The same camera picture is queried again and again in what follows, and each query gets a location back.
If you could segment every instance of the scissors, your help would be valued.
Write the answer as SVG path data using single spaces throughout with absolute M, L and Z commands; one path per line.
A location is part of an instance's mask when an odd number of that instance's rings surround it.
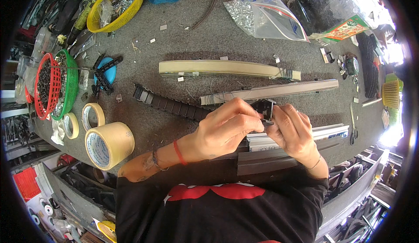
M 353 145 L 355 143 L 355 139 L 358 138 L 358 130 L 355 128 L 355 121 L 354 121 L 354 111 L 352 109 L 352 103 L 349 104 L 349 106 L 351 107 L 351 117 L 352 117 L 352 133 L 351 133 L 351 145 Z

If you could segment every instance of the yellow tape roll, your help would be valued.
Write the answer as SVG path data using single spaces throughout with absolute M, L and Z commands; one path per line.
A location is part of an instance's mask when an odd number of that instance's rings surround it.
M 71 125 L 73 126 L 73 133 L 71 133 L 70 130 L 70 121 Z M 74 113 L 69 112 L 64 115 L 64 132 L 67 135 L 67 137 L 71 140 L 78 137 L 78 121 Z
M 103 126 L 105 124 L 105 115 L 103 114 L 102 107 L 97 103 L 87 103 L 83 108 L 83 112 L 81 113 L 81 120 L 86 131 L 92 128 L 89 122 L 89 112 L 91 109 L 93 109 L 96 113 L 98 126 Z
M 93 164 L 107 171 L 134 151 L 135 141 L 127 125 L 113 122 L 87 130 L 85 146 Z

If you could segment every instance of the wrist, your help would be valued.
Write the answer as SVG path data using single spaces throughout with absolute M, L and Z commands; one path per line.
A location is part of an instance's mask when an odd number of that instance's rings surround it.
M 317 148 L 310 152 L 306 157 L 298 158 L 297 161 L 303 164 L 306 168 L 310 169 L 314 167 L 320 158 L 320 153 Z
M 188 134 L 177 140 L 179 151 L 183 160 L 187 163 L 202 161 L 198 147 L 196 146 L 195 133 Z

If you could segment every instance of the red string bracelet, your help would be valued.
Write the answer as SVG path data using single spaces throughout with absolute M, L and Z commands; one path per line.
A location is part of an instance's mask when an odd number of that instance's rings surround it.
M 178 147 L 177 140 L 173 141 L 173 146 L 175 147 L 176 154 L 178 154 L 178 157 L 179 157 L 179 160 L 180 160 L 181 164 L 186 166 L 188 163 L 186 163 L 185 159 L 183 159 L 183 156 L 182 156 L 182 154 L 179 150 L 179 147 Z

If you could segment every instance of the tattoo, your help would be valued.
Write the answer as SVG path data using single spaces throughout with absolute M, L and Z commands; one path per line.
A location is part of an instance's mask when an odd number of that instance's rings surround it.
M 149 157 L 145 157 L 143 159 L 142 165 L 145 171 L 150 170 L 154 166 L 153 155 L 151 154 Z
M 139 179 L 137 179 L 137 182 L 140 182 L 140 181 L 144 181 L 144 180 L 146 180 L 147 178 L 149 178 L 150 176 L 144 176 L 144 177 L 140 177 Z

